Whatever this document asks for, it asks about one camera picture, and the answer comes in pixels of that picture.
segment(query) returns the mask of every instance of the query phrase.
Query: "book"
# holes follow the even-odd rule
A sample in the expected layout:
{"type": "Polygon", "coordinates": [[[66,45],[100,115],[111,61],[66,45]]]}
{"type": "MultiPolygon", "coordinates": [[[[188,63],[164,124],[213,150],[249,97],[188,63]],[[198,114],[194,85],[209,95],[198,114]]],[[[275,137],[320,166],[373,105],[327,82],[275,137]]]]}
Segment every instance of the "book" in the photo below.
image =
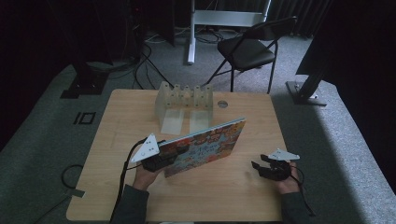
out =
{"type": "Polygon", "coordinates": [[[165,169],[165,177],[229,156],[245,123],[245,118],[235,119],[159,144],[162,156],[178,152],[174,163],[165,169]]]}

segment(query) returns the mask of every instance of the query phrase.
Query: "person's arm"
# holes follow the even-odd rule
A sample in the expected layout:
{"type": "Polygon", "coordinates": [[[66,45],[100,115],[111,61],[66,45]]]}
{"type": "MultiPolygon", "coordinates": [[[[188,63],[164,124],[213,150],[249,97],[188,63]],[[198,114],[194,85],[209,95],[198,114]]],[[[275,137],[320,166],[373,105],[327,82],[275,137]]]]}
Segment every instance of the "person's arm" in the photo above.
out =
{"type": "Polygon", "coordinates": [[[142,166],[136,168],[134,183],[132,186],[125,185],[120,203],[116,208],[111,223],[145,223],[149,199],[147,189],[161,171],[152,173],[145,170],[142,166]]]}
{"type": "MultiPolygon", "coordinates": [[[[298,179],[296,163],[291,162],[291,174],[298,179]]],[[[281,213],[284,224],[309,224],[311,220],[305,209],[304,199],[298,183],[289,177],[275,181],[277,191],[281,194],[281,213]]]]}

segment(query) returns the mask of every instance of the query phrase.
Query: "gray carpet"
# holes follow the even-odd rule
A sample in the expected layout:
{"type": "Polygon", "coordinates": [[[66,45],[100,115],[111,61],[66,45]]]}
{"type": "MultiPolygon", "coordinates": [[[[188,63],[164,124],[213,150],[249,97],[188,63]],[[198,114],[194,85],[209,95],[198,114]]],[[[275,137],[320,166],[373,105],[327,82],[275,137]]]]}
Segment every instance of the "gray carpet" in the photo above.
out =
{"type": "MultiPolygon", "coordinates": [[[[186,65],[186,38],[177,38],[174,47],[167,43],[148,44],[151,61],[174,84],[203,84],[222,60],[215,45],[197,42],[195,64],[186,65]]],[[[312,221],[395,223],[396,197],[334,85],[324,81],[319,85],[318,91],[328,104],[325,107],[295,105],[290,98],[285,82],[306,78],[295,73],[309,44],[309,39],[297,36],[281,39],[270,95],[288,151],[301,156],[298,166],[305,174],[307,200],[317,213],[312,221]]],[[[145,89],[152,89],[150,83],[159,88],[163,80],[149,64],[147,69],[146,73],[145,64],[140,67],[139,82],[145,89]]],[[[266,92],[269,71],[267,65],[237,75],[234,90],[266,92]]],[[[114,89],[137,88],[132,72],[121,71],[110,74],[102,95],[60,99],[74,76],[74,69],[68,66],[53,79],[1,152],[0,223],[35,223],[66,198],[61,173],[65,167],[86,160],[109,95],[114,89]],[[93,123],[74,124],[79,112],[94,112],[93,123]]],[[[215,77],[215,91],[228,91],[229,78],[215,77]]],[[[78,169],[68,172],[67,183],[75,185],[78,175],[78,169]]],[[[69,202],[66,199],[39,223],[71,223],[65,217],[69,202]]]]}

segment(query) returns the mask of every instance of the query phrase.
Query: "dark sleeve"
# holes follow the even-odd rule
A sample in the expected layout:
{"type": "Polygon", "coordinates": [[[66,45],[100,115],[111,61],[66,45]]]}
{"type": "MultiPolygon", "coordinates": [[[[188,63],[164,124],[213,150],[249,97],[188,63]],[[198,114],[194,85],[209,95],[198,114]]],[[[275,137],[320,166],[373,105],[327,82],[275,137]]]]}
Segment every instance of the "dark sleeve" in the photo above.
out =
{"type": "Polygon", "coordinates": [[[149,193],[125,185],[119,205],[111,223],[144,224],[149,193]]]}
{"type": "Polygon", "coordinates": [[[305,209],[300,192],[281,195],[282,218],[284,224],[309,224],[311,220],[305,209]]]}

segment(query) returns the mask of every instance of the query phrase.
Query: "chair leg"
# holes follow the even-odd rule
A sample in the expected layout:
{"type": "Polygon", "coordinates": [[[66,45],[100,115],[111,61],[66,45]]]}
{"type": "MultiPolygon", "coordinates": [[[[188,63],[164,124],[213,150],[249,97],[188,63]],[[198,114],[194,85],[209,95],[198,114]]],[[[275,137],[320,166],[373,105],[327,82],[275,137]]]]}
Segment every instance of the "chair leg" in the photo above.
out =
{"type": "Polygon", "coordinates": [[[224,60],[221,65],[218,67],[218,69],[216,69],[216,72],[213,73],[213,75],[210,77],[210,79],[205,83],[206,85],[209,84],[209,82],[213,79],[213,77],[216,77],[220,74],[218,74],[218,71],[221,69],[221,67],[227,62],[227,60],[224,60]]]}
{"type": "Polygon", "coordinates": [[[233,92],[233,72],[234,72],[235,70],[233,69],[233,67],[231,68],[231,89],[230,89],[230,92],[233,92]]]}
{"type": "Polygon", "coordinates": [[[271,76],[270,76],[270,82],[269,82],[269,84],[268,84],[268,91],[267,91],[267,94],[269,94],[269,93],[270,93],[270,90],[271,90],[272,79],[273,79],[274,70],[275,70],[275,63],[276,63],[276,59],[273,61],[273,65],[272,65],[272,68],[271,68],[271,76]]]}

